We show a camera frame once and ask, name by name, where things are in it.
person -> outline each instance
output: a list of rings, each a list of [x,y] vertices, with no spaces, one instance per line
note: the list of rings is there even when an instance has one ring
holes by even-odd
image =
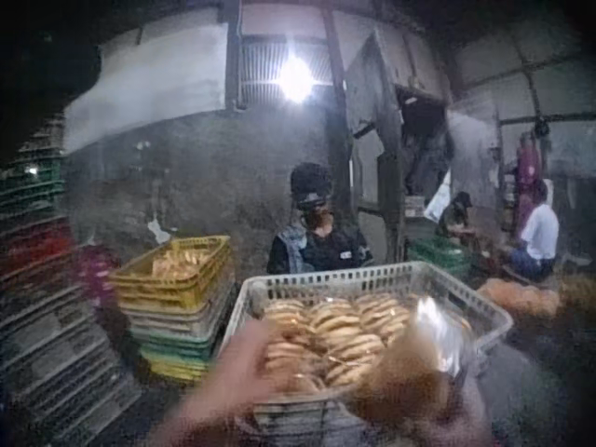
[[[331,210],[332,181],[325,168],[315,163],[298,165],[291,173],[290,187],[301,219],[274,238],[267,264],[269,275],[359,268],[372,263],[359,228]]]
[[[472,200],[468,193],[459,192],[443,211],[437,227],[437,236],[461,237],[473,234],[469,227],[467,210],[472,208]]]
[[[559,219],[547,203],[549,189],[542,180],[533,185],[535,208],[521,231],[521,246],[511,253],[513,270],[532,281],[541,281],[552,273],[557,255]]]
[[[264,374],[265,350],[273,336],[267,323],[250,320],[232,337],[205,382],[191,391],[141,445],[228,445],[231,430],[226,423],[248,413],[256,402],[267,401],[291,380],[290,371]],[[415,421],[411,431],[421,445],[491,445],[490,424],[476,381],[470,376],[466,379],[449,418]]]

plastic bag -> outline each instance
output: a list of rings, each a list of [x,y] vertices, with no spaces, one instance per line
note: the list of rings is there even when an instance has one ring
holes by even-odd
[[[350,394],[348,409],[375,424],[438,418],[465,380],[473,359],[471,332],[432,298],[418,302],[404,335]]]

black cap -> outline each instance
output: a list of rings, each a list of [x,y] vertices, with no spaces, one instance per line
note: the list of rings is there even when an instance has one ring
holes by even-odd
[[[325,205],[332,193],[329,171],[316,163],[302,163],[291,172],[291,197],[298,210]]]

light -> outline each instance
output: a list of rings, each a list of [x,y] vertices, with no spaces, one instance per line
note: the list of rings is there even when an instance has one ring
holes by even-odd
[[[315,81],[306,62],[290,56],[281,67],[278,84],[281,91],[290,101],[304,101],[313,89]]]

